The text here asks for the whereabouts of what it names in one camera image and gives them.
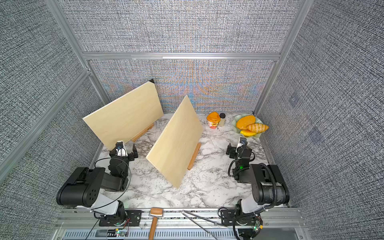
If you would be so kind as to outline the wooden easel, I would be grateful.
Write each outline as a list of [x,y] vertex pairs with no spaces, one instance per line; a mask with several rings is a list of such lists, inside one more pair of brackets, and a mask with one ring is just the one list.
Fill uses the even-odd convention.
[[190,170],[193,168],[193,166],[194,166],[194,164],[195,164],[195,161],[196,161],[196,158],[197,158],[197,156],[198,156],[198,154],[199,154],[201,145],[202,145],[202,143],[198,142],[198,144],[197,144],[197,146],[196,146],[196,148],[195,148],[195,150],[194,150],[194,152],[193,152],[193,155],[192,155],[192,157],[191,157],[191,160],[190,160],[190,162],[189,162],[189,165],[188,165],[188,167],[187,167],[187,170],[188,170],[188,171],[190,171]]
[[147,126],[145,129],[143,129],[141,132],[139,132],[137,135],[135,135],[131,141],[136,142],[141,136],[143,136],[145,133],[147,133],[150,129],[154,127],[155,123],[152,123],[151,125]]

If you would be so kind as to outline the wooden canvas board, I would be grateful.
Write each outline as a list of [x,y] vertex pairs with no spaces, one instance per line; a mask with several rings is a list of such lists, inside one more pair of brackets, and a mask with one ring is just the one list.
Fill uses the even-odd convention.
[[185,96],[146,156],[176,189],[182,184],[203,130],[189,97]]
[[164,115],[156,86],[147,82],[83,118],[108,150],[127,143]]

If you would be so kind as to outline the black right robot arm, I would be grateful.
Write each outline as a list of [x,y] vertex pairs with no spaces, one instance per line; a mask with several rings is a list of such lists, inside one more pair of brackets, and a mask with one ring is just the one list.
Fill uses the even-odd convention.
[[237,183],[251,185],[252,190],[247,198],[236,204],[235,218],[289,202],[289,190],[277,165],[254,163],[256,155],[246,143],[236,147],[229,144],[226,155],[232,159],[228,176]]

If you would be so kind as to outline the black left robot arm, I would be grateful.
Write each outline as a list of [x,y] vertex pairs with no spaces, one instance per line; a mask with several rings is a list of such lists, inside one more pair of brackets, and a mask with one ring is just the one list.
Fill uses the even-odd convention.
[[57,203],[89,210],[101,227],[137,225],[141,215],[127,212],[120,200],[131,182],[129,163],[139,157],[135,144],[129,143],[130,151],[123,142],[117,142],[110,156],[100,159],[110,161],[107,168],[76,168],[58,191]]

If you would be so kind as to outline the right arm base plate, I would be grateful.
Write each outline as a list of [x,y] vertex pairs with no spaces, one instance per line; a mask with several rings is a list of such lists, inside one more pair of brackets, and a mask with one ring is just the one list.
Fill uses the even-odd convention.
[[218,216],[224,226],[262,226],[263,220],[260,214],[245,214],[240,209],[221,207],[218,209]]

